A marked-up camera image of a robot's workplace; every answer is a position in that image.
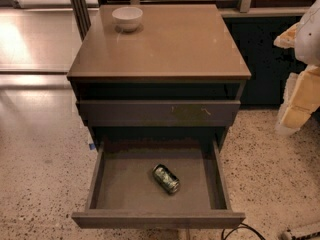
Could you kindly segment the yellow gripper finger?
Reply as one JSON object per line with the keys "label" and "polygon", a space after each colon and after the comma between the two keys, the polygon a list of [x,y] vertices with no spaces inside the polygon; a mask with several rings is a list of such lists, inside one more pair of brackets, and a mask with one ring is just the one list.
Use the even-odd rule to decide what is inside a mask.
{"label": "yellow gripper finger", "polygon": [[275,130],[280,135],[290,136],[299,131],[320,107],[320,67],[308,65],[299,74],[290,73],[283,99]]}
{"label": "yellow gripper finger", "polygon": [[298,24],[295,23],[286,31],[276,37],[274,45],[279,48],[288,49],[295,47],[295,38]]}

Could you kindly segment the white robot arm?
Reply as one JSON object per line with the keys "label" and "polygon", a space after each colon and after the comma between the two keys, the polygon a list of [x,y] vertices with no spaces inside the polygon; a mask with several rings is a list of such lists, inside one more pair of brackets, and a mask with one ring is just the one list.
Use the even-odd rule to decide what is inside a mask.
{"label": "white robot arm", "polygon": [[290,136],[320,107],[320,0],[279,35],[274,45],[293,48],[295,58],[307,65],[299,74],[289,74],[277,115],[276,132]]}

